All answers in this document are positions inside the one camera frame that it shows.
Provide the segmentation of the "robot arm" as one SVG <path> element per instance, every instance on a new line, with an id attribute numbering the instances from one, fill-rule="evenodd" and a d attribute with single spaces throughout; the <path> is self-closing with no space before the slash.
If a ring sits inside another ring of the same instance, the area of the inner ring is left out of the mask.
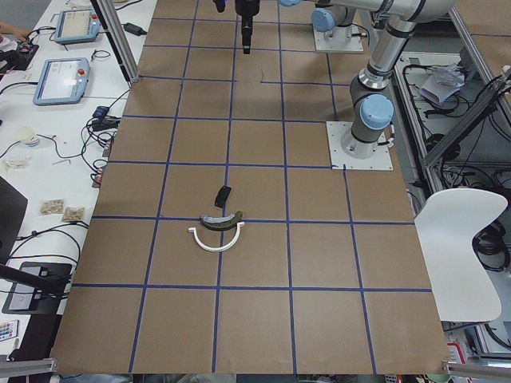
<path id="1" fill-rule="evenodd" d="M 334 38 L 337 30 L 341 30 L 344 38 L 351 39 L 355 13 L 354 7 L 339 5 L 316 7 L 311 13 L 311 24 L 315 31 L 323 33 L 326 39 Z"/>
<path id="2" fill-rule="evenodd" d="M 432 22 L 450 11 L 455 1 L 317 1 L 311 20 L 331 21 L 319 28 L 326 32 L 336 26 L 350 26 L 356 10 L 390 15 L 365 68 L 350 85 L 355 120 L 342 138 L 343 151 L 365 160 L 373 156 L 378 138 L 393 120 L 394 106 L 382 94 L 392 71 L 418 23 Z"/>

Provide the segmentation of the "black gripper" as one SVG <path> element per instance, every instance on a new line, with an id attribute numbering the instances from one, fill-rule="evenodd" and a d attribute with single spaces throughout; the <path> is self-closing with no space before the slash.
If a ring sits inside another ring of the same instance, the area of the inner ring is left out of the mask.
<path id="1" fill-rule="evenodd" d="M 253 18 L 259 13 L 259 8 L 260 0 L 235 0 L 236 13 L 241 17 L 243 54 L 251 53 Z"/>

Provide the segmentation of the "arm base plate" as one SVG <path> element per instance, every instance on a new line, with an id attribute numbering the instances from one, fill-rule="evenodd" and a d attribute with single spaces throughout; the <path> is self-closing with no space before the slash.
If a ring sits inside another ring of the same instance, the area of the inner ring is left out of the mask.
<path id="1" fill-rule="evenodd" d="M 315 50 L 323 53 L 363 53 L 358 27 L 354 23 L 349 26 L 336 26 L 326 30 L 324 26 L 319 29 L 313 25 Z"/>
<path id="2" fill-rule="evenodd" d="M 327 139 L 333 170 L 392 171 L 385 134 L 377 142 L 363 143 L 352 136 L 350 121 L 327 121 Z"/>

